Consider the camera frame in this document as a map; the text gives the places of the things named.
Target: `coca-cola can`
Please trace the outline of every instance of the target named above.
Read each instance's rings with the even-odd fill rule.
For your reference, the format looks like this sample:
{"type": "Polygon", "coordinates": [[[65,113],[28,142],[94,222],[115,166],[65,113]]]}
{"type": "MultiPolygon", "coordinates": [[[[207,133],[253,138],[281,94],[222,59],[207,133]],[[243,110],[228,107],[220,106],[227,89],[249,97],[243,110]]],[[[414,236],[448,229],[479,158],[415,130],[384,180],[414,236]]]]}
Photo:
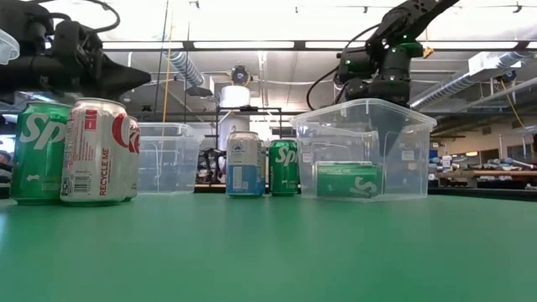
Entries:
{"type": "Polygon", "coordinates": [[[130,201],[138,194],[138,161],[140,158],[140,127],[136,117],[128,117],[130,122],[130,133],[128,142],[129,152],[129,173],[127,181],[127,198],[130,201]]]}
{"type": "Polygon", "coordinates": [[[70,110],[60,198],[68,206],[109,206],[127,197],[130,122],[125,106],[81,98],[70,110]]]}

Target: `plastic storage bin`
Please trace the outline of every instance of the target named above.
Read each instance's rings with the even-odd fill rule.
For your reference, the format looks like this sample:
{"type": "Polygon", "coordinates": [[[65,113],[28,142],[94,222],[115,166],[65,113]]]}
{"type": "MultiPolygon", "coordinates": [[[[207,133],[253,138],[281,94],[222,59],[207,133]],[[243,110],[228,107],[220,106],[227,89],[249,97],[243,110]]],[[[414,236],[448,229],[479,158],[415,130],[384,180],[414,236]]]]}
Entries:
{"type": "Polygon", "coordinates": [[[361,202],[427,196],[435,119],[362,99],[300,114],[291,124],[302,195],[361,202]]]}
{"type": "Polygon", "coordinates": [[[138,193],[192,193],[203,136],[185,124],[140,122],[138,193]]]}

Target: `green sprite can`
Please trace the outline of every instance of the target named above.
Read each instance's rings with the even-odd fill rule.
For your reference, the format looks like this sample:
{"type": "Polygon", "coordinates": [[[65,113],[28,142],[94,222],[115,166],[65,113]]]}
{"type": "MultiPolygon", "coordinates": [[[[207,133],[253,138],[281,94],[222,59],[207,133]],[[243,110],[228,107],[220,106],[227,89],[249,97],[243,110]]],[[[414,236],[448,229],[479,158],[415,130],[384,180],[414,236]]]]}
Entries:
{"type": "Polygon", "coordinates": [[[11,198],[20,205],[60,202],[70,106],[30,102],[18,115],[11,198]]]}
{"type": "Polygon", "coordinates": [[[274,196],[291,196],[298,193],[299,159],[296,142],[291,139],[275,140],[268,151],[270,193],[274,196]]]}
{"type": "Polygon", "coordinates": [[[383,193],[383,168],[372,162],[330,162],[315,164],[317,196],[373,198],[383,193]]]}

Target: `sprite box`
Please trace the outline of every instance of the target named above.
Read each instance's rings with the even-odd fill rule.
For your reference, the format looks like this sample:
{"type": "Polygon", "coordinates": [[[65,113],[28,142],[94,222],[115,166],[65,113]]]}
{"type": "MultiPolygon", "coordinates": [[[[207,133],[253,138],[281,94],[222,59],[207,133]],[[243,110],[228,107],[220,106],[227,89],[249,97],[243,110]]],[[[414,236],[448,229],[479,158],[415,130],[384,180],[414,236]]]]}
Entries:
{"type": "Polygon", "coordinates": [[[383,167],[368,161],[320,161],[317,196],[373,198],[383,193],[383,167]]]}

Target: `green tabletop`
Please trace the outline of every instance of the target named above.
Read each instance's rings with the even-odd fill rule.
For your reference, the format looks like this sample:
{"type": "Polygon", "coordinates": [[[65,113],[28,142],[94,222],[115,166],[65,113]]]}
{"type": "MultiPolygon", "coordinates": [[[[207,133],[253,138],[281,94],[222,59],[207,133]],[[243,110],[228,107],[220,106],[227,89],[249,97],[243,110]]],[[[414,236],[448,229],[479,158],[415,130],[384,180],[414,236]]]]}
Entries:
{"type": "Polygon", "coordinates": [[[535,301],[537,203],[0,201],[0,300],[535,301]]]}

